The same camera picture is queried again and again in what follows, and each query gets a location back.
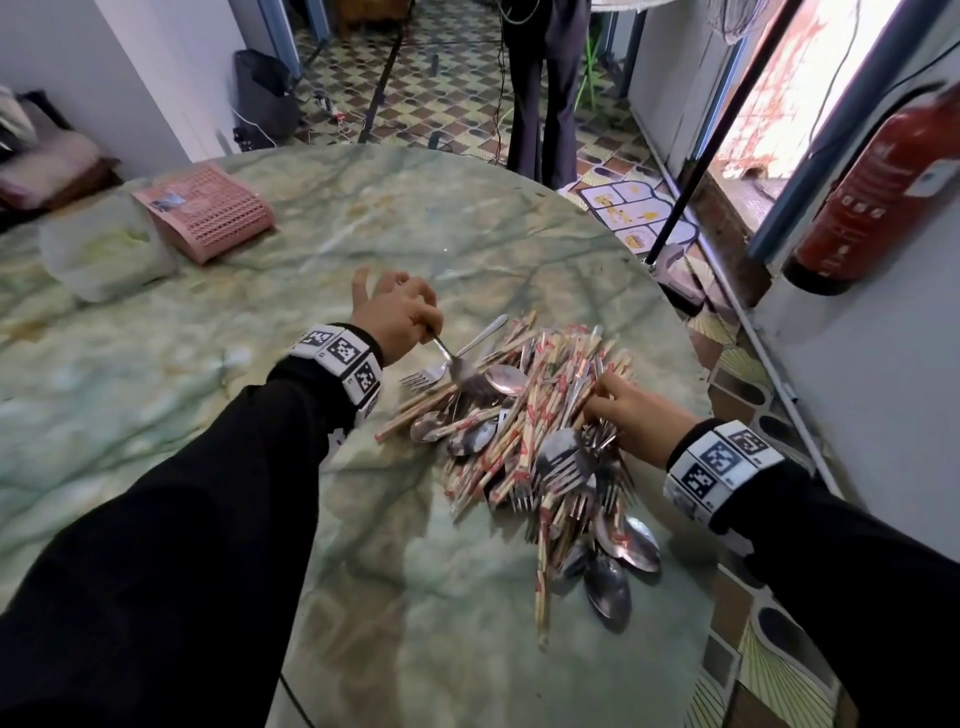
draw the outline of fire extinguisher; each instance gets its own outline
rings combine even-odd
[[[937,204],[960,170],[960,84],[891,115],[827,198],[783,275],[836,296],[864,278]]]

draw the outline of marble table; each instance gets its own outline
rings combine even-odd
[[[58,529],[201,432],[303,329],[346,319],[364,263],[431,280],[450,346],[501,312],[603,324],[635,352],[639,381],[708,414],[684,328],[644,267],[545,188],[475,159],[376,146],[220,163],[269,200],[276,230],[122,300],[80,303],[50,279],[36,225],[0,236],[0,605]],[[307,713],[364,728],[679,725],[712,604],[703,534],[658,498],[662,475],[636,466],[662,577],[633,580],[622,635],[582,588],[554,596],[538,650],[536,550],[519,523],[475,508],[454,525],[434,451],[373,441],[397,380],[436,360],[418,348],[388,370],[378,410],[321,473],[284,668]],[[270,724],[301,725],[280,693]]]

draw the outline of wooden cabinet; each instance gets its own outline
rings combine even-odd
[[[337,0],[337,30],[349,35],[350,26],[371,20],[403,20],[409,0]]]

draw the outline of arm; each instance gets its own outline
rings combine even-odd
[[[382,279],[367,301],[364,277],[360,326],[339,325],[378,363],[427,336],[424,322],[443,324],[417,298],[429,287],[405,280],[384,293]],[[262,726],[316,529],[317,469],[357,412],[341,379],[288,356],[63,529],[0,618],[0,722]]]
[[[604,384],[588,412],[616,422],[621,447],[665,470],[721,422],[698,423],[612,376]],[[752,542],[748,568],[824,653],[862,715],[951,700],[955,669],[930,655],[958,645],[960,565],[833,496],[791,460],[734,491],[709,527]]]

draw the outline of black bag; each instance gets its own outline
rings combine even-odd
[[[300,122],[295,79],[283,61],[253,50],[234,53],[233,69],[236,114],[244,140],[252,149],[273,149],[275,143],[292,136]]]

